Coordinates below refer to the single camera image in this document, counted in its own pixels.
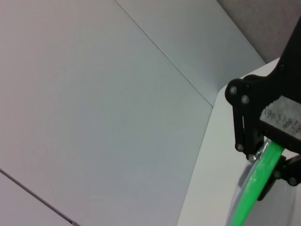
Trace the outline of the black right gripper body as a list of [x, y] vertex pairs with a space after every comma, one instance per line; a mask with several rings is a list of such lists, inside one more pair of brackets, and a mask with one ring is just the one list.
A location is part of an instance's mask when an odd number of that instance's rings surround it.
[[232, 101], [260, 102], [260, 115], [267, 138], [295, 153], [301, 151], [301, 23], [293, 33], [273, 71], [265, 76], [248, 75], [231, 80], [225, 98]]

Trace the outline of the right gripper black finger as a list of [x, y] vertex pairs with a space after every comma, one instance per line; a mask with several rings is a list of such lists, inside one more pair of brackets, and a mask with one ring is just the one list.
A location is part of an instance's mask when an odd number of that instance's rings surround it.
[[264, 143], [268, 131], [262, 127], [260, 115], [264, 106], [260, 102], [244, 104], [231, 102], [233, 110], [235, 149], [242, 152], [247, 159], [254, 155]]
[[280, 160], [278, 161], [276, 167], [273, 169], [257, 200], [263, 200], [266, 194], [273, 187], [275, 181], [279, 179], [286, 181], [290, 186], [297, 186], [301, 183], [300, 154], [290, 159], [286, 159], [284, 156], [280, 157]]

